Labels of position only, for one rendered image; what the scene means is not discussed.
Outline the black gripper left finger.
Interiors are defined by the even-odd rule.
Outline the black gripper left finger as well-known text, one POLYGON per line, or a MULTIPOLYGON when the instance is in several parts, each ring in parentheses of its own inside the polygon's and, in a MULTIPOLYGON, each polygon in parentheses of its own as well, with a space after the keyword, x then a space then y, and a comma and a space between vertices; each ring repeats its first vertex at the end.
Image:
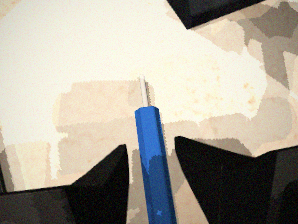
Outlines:
POLYGON ((122 144, 73 184, 0 193, 0 224, 126 224, 128 189, 122 144))

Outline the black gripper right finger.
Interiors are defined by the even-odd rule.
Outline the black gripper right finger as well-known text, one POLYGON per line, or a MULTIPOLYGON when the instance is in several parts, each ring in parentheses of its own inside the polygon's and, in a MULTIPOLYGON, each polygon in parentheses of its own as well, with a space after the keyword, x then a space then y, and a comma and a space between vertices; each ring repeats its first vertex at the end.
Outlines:
POLYGON ((252 157, 183 136, 174 143, 208 224, 278 224, 285 186, 298 179, 298 146, 252 157))

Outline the blue stylus with white tip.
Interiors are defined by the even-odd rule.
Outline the blue stylus with white tip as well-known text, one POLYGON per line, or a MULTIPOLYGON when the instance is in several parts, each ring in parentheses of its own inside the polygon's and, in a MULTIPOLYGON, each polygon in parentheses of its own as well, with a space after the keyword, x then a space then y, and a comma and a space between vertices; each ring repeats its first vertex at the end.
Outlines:
POLYGON ((149 224, 177 224, 159 108, 149 106, 145 77, 139 76, 143 107, 135 121, 149 224))

